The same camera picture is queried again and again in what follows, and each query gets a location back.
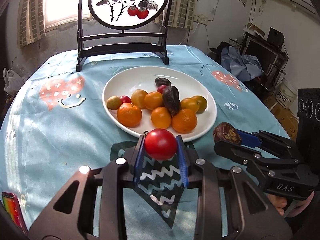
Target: plastic bag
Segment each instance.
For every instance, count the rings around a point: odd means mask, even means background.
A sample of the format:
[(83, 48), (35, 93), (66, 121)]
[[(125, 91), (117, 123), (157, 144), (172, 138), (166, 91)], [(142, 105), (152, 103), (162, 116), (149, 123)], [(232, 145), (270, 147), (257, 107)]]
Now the plastic bag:
[(13, 70), (3, 69), (3, 79), (5, 82), (4, 91), (9, 95), (15, 96), (24, 84), (24, 80)]

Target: light blue tablecloth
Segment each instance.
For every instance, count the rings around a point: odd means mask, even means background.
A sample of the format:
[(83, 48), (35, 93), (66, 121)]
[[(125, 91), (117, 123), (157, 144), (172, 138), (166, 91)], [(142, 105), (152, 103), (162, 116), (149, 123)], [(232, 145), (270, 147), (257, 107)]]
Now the light blue tablecloth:
[[(23, 85), (1, 127), (0, 190), (18, 196), (27, 227), (81, 165), (103, 167), (137, 142), (108, 118), (102, 106), (104, 85), (122, 70), (164, 66), (184, 72), (212, 93), (218, 108), (215, 126), (229, 122), (248, 132), (265, 130), (287, 137), (258, 98), (212, 59), (193, 47), (167, 49), (169, 65), (152, 53), (114, 54), (88, 58), (80, 73), (77, 51), (67, 51), (48, 59)], [(224, 74), (228, 82), (219, 81)], [(71, 96), (65, 104), (77, 102), (76, 94), (86, 100), (64, 109), (55, 99), (67, 92)], [(213, 150), (212, 131), (189, 146), (216, 167), (230, 169), (234, 163)], [(146, 157), (145, 179), (135, 190), (124, 190), (128, 239), (192, 239), (197, 190), (183, 190), (177, 168), (176, 157), (162, 163)], [(152, 170), (162, 170), (162, 177), (152, 176)]]

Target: dried date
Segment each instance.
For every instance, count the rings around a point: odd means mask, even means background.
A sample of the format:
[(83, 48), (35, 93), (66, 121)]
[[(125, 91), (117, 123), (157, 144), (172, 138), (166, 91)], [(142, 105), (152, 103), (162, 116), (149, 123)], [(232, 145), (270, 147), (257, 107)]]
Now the dried date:
[(227, 122), (220, 123), (213, 131), (213, 140), (218, 142), (221, 140), (241, 145), (242, 138), (236, 129)]
[(167, 86), (162, 93), (164, 106), (175, 115), (180, 110), (179, 91), (174, 86)]
[(167, 79), (167, 78), (156, 78), (155, 82), (156, 82), (156, 86), (157, 87), (160, 87), (162, 85), (166, 85), (166, 86), (170, 86), (171, 85), (170, 80)]

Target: blue cloth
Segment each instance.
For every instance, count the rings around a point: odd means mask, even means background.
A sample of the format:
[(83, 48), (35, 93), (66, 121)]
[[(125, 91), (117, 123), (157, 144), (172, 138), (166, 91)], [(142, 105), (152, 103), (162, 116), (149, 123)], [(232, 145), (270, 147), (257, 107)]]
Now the blue cloth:
[(238, 78), (241, 82), (250, 81), (263, 74), (257, 57), (251, 55), (241, 56), (233, 46), (225, 47), (221, 52), (221, 66)]
[[(80, 73), (76, 73), (77, 51), (67, 51), (49, 58), (23, 85), (0, 131), (0, 190), (18, 196), (27, 227), (80, 166), (103, 167), (137, 143), (108, 118), (102, 106), (104, 85), (125, 69), (162, 66), (182, 71), (212, 93), (218, 108), (215, 126), (229, 122), (247, 132), (265, 130), (288, 137), (242, 84), (237, 89), (218, 80), (212, 72), (229, 73), (200, 50), (188, 46), (167, 46), (167, 50), (169, 65), (153, 53), (113, 54), (88, 58)], [(64, 96), (71, 94), (65, 104), (77, 102), (76, 94), (86, 100), (64, 109), (51, 99), (57, 90)], [(215, 154), (212, 132), (213, 128), (188, 146), (216, 167), (230, 169), (235, 163)], [(197, 190), (183, 190), (176, 155), (164, 162), (145, 157), (143, 172), (139, 187), (124, 190), (128, 238), (192, 239)], [(222, 219), (226, 222), (225, 213)]]

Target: red tomato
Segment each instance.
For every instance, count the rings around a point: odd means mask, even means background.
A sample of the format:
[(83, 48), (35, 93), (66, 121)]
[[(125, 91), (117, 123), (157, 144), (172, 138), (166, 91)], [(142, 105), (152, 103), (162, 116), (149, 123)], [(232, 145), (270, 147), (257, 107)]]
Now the red tomato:
[(165, 161), (172, 158), (177, 151), (177, 141), (166, 129), (154, 129), (145, 138), (146, 152), (153, 159)]
[(128, 8), (128, 14), (130, 16), (136, 16), (137, 15), (137, 12), (138, 12), (138, 7), (137, 6), (130, 6)]
[(122, 103), (129, 103), (131, 104), (131, 99), (127, 96), (120, 96), (120, 100), (122, 101)]
[(149, 14), (149, 10), (145, 8), (140, 8), (137, 12), (137, 16), (139, 19), (145, 19)]
[(163, 93), (163, 90), (166, 88), (167, 86), (166, 85), (162, 85), (162, 86), (160, 86), (160, 87), (158, 87), (158, 89), (157, 89), (157, 92), (159, 92), (159, 93)]

